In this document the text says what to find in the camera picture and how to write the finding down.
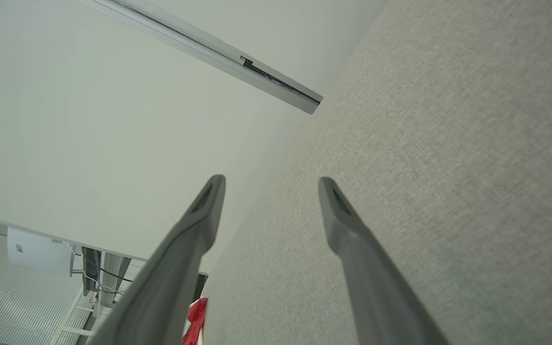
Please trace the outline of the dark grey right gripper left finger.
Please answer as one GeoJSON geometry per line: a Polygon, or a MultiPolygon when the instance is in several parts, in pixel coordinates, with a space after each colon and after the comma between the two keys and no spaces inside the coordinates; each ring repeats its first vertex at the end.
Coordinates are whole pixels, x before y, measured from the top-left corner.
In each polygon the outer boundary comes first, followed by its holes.
{"type": "Polygon", "coordinates": [[[181,345],[202,256],[217,237],[226,192],[213,175],[89,340],[91,345],[181,345]]]}

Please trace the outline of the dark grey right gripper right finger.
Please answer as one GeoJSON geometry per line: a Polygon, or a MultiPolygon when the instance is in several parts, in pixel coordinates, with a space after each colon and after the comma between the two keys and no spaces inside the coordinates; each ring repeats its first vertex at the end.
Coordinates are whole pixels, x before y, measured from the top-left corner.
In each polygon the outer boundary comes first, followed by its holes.
{"type": "Polygon", "coordinates": [[[342,190],[321,177],[326,239],[340,258],[362,345],[446,345],[440,328],[342,190]]]}

